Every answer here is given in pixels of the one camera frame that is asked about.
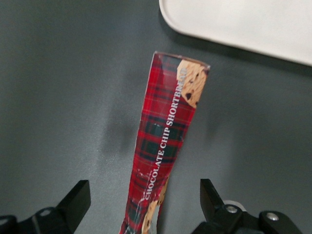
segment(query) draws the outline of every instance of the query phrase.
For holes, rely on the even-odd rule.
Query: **gray table surface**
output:
[[[180,35],[144,0],[0,2],[0,215],[27,218],[88,179],[76,233],[118,233],[155,50],[211,65],[160,233],[204,220],[201,178],[312,233],[312,68]]]

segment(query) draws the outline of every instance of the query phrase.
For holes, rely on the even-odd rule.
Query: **chocolate chip shortbread box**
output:
[[[209,65],[154,53],[119,234],[150,234],[168,178],[200,100]]]

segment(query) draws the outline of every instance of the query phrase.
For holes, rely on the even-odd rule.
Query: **shortbread cookie image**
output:
[[[208,69],[202,64],[183,59],[177,67],[176,79],[181,80],[183,73],[186,73],[186,76],[181,95],[190,106],[196,108],[206,82]]]

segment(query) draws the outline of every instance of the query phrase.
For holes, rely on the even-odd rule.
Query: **tartan pattern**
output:
[[[152,193],[149,200],[145,200],[144,192],[150,183],[157,153],[161,150],[159,145],[177,86],[176,73],[180,62],[181,58],[154,54],[136,139],[126,214],[119,234],[141,234],[148,206],[153,200],[158,200],[193,118],[195,109],[180,97]]]

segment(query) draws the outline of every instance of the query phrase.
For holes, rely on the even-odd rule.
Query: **white tray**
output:
[[[189,36],[312,65],[312,0],[159,0]]]

